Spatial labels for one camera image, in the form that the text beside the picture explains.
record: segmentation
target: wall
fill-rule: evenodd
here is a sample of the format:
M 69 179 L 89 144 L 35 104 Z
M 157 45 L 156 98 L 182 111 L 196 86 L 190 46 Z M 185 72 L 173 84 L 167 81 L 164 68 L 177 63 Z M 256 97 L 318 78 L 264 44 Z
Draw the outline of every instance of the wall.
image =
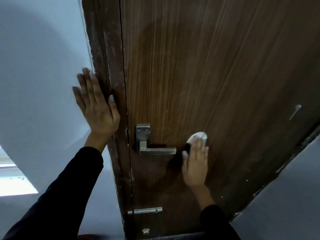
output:
M 320 137 L 232 222 L 241 239 L 319 239 Z
M 0 145 L 41 194 L 89 133 L 71 89 L 91 66 L 78 0 L 0 0 L 0 53 Z M 103 157 L 79 233 L 123 236 L 108 150 Z M 0 198 L 0 238 L 39 194 Z

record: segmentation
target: door lever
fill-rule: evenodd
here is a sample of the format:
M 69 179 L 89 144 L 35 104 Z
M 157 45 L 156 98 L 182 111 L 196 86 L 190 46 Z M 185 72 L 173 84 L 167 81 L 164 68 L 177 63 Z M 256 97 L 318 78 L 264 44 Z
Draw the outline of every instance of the door lever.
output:
M 136 127 L 136 145 L 139 155 L 173 155 L 177 152 L 175 147 L 148 148 L 150 138 L 150 125 L 138 124 Z

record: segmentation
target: wood grain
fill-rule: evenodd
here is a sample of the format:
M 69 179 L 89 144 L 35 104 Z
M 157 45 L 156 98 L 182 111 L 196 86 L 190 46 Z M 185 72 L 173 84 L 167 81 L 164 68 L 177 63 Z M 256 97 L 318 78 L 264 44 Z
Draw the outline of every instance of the wood grain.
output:
M 108 143 L 125 232 L 131 232 L 133 209 L 130 154 L 119 0 L 82 0 L 95 73 L 105 98 L 113 94 L 121 116 L 119 129 Z
M 138 156 L 135 126 L 150 124 L 150 142 L 178 154 L 205 131 L 214 200 L 229 217 L 242 210 L 319 122 L 319 8 L 320 0 L 121 0 L 134 209 L 163 207 L 139 216 L 137 239 L 201 227 L 179 155 Z

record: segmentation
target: door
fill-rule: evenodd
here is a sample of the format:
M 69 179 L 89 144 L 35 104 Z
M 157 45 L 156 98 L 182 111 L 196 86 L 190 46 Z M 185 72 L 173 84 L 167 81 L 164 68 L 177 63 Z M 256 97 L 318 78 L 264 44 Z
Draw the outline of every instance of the door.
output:
M 277 176 L 320 119 L 319 9 L 320 0 L 120 0 L 133 209 L 162 207 L 133 215 L 136 239 L 201 231 L 180 170 L 195 132 L 208 135 L 206 184 L 228 217 Z M 138 155 L 138 124 L 177 154 Z

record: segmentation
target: door latch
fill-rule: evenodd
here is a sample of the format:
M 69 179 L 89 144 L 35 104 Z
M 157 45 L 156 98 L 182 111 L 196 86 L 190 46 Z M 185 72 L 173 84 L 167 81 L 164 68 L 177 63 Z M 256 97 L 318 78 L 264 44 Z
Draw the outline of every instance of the door latch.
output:
M 136 145 L 139 155 L 173 155 L 177 152 L 175 147 L 148 148 L 150 138 L 150 125 L 138 124 L 136 127 Z

